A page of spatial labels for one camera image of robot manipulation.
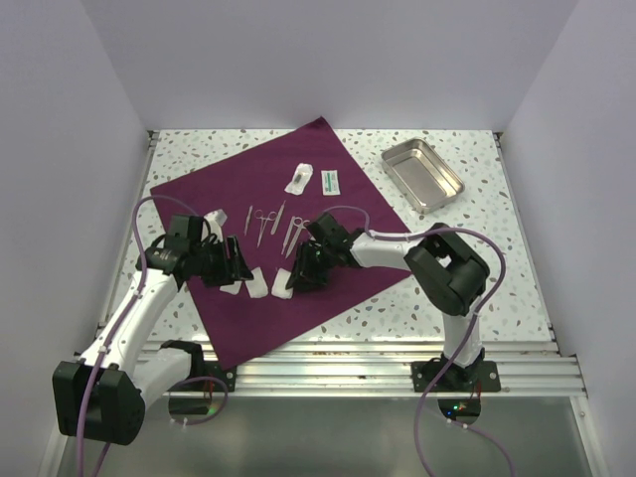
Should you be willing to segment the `white gauze pad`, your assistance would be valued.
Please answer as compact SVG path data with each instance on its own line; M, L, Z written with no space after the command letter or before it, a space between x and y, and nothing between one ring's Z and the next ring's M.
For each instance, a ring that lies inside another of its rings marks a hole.
M251 299L264 298L268 295L268 285L260 267L251 271L252 279L245 282L247 293Z
M233 284L221 286L220 291L230 295L238 295L242 288L242 285L243 285L242 281L237 281Z
M291 299L293 289L287 287L289 278L290 272L284 268L279 268L271 287L271 295L280 299Z

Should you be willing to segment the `stainless steel tray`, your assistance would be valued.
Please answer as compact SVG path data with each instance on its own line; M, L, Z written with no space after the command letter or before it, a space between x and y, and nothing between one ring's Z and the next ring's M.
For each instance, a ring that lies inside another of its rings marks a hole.
M459 176L424 139L412 138L381 154L382 166L413 208L429 214L465 190Z

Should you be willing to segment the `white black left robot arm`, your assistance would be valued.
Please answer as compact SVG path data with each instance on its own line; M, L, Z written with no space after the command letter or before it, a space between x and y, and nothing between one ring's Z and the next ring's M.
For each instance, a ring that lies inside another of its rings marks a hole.
M168 340L145 364L138 358L164 309L192 278L222 287L253 278L235 236L226 236L224 211L175 215L166 234L139 256L115 315L89 347L53 373L58 427L66 436L118 445L138 435L146 410L180 386L195 390L210 379L203 349Z

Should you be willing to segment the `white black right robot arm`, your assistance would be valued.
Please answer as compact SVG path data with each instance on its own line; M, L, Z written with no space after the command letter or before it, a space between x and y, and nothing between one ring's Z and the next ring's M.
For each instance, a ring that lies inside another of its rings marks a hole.
M310 239L297 248L287 289L321 289L335 267L408 271L442 314L444 381L461 391L477 380L476 363L483 359L478 314L490 268L457 229L437 223L420 235L349 232L325 212L307 231Z

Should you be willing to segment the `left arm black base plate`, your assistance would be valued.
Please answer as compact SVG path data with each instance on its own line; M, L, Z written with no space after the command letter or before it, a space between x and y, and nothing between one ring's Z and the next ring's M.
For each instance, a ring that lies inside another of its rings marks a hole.
M237 367L223 369L218 361L206 361L205 366L206 376L211 376L224 382L230 393L233 393L235 391L236 381L238 377Z

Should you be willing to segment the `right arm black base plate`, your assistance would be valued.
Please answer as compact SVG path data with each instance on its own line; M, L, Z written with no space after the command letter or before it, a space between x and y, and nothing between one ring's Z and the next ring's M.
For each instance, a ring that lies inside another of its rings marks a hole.
M413 390L423 393L443 368L440 358L426 362L412 362L410 374ZM467 368L455 364L431 388L433 393L498 393L502 390L497 365L493 361L479 361Z

